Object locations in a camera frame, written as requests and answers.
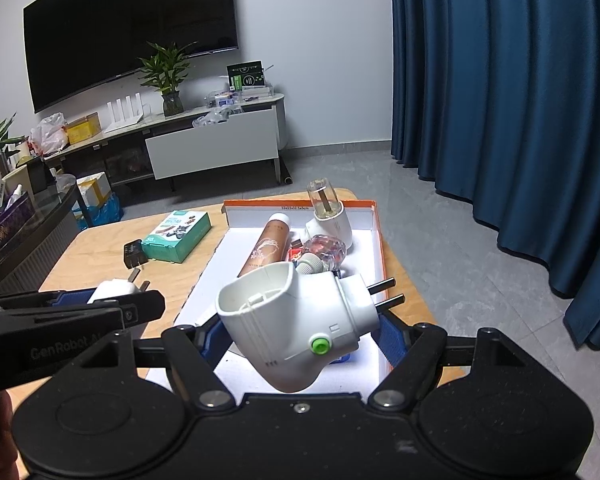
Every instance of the white box with yellow tape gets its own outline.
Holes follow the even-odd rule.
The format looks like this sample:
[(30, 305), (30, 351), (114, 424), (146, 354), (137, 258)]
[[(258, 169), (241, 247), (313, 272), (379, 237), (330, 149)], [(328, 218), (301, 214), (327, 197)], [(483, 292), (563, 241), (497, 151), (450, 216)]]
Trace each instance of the white box with yellow tape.
[(104, 171), (79, 178), (77, 184), (87, 207), (102, 207), (111, 194), (111, 186)]

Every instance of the purple tissue box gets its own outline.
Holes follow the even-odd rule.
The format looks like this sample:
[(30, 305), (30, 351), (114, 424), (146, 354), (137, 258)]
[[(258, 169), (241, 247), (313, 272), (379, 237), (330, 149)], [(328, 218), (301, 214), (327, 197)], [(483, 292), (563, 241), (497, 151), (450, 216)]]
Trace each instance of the purple tissue box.
[(27, 192), (7, 210), (0, 208), (0, 249), (11, 240), (35, 213)]

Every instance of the human hand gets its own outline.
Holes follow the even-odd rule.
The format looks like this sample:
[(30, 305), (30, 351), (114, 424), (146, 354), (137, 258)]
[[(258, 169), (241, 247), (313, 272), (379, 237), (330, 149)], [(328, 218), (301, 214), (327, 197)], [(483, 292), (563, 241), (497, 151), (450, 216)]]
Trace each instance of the human hand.
[(0, 480), (18, 480), (18, 449), (11, 436), (13, 406), (7, 391), (0, 392)]

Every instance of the brown tube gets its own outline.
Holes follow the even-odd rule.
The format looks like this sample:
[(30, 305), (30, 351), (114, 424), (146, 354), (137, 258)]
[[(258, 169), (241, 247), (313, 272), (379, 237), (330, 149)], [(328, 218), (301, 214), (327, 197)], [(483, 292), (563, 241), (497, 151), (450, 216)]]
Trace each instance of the brown tube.
[(250, 256), (247, 258), (244, 267), (240, 271), (240, 274), (238, 274), (238, 278), (259, 267), (281, 262), (285, 259), (286, 243), (289, 238), (289, 225), (289, 217), (284, 213), (271, 215)]

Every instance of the white tray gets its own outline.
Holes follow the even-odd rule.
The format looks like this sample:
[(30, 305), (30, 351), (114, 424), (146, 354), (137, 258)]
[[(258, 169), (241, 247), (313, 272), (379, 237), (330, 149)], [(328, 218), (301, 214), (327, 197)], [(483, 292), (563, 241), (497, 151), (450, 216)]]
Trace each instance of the white tray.
[[(352, 200), (346, 201), (345, 207), (354, 242), (343, 262), (343, 275), (359, 273), (367, 285), (384, 280), (376, 203)], [(187, 298), (175, 325), (200, 325), (215, 313), (216, 295), (238, 275), (273, 213), (283, 211), (291, 220), (291, 229), (296, 231), (303, 229), (313, 215), (308, 200), (227, 200), (224, 210), (229, 230)], [(376, 303), (385, 298), (385, 292), (374, 297)], [(302, 393), (359, 392), (366, 400), (389, 370), (389, 363), (367, 334), (360, 339), (360, 348), (351, 354), (349, 361), (327, 366), (315, 383)], [(232, 352), (227, 352), (222, 358), (216, 374), (234, 394), (237, 403), (246, 392), (280, 393), (256, 372), (247, 359)], [(152, 368), (146, 378), (170, 389), (163, 368)]]

